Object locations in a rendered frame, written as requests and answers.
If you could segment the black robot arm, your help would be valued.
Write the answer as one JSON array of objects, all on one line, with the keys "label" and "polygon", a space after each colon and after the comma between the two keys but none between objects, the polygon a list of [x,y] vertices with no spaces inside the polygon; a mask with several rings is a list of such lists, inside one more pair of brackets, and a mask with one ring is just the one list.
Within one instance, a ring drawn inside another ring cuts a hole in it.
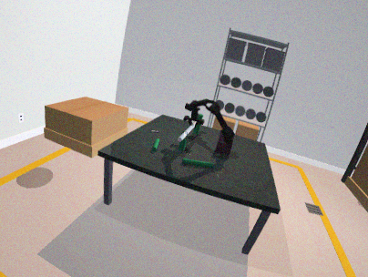
[{"label": "black robot arm", "polygon": [[[208,104],[212,104],[212,105],[208,107],[207,106]],[[223,142],[230,144],[235,133],[233,132],[232,128],[226,124],[223,116],[220,114],[220,106],[218,103],[216,103],[213,100],[208,100],[208,99],[204,99],[201,101],[194,100],[191,103],[187,102],[185,105],[185,109],[189,111],[192,110],[191,113],[196,115],[198,114],[200,110],[199,106],[203,106],[203,105],[206,106],[207,110],[215,114],[222,128],[221,133],[223,135]],[[198,118],[199,118],[199,114],[198,114]]]}]

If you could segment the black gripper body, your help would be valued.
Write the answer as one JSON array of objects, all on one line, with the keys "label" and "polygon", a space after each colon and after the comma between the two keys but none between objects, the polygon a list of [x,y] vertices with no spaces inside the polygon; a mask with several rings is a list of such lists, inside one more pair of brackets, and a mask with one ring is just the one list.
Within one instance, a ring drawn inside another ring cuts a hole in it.
[{"label": "black gripper body", "polygon": [[183,120],[189,121],[189,122],[193,120],[193,121],[196,121],[196,123],[199,123],[200,125],[203,125],[205,121],[204,119],[198,119],[198,114],[195,115],[192,113],[191,113],[191,118],[189,116],[185,116]]}]

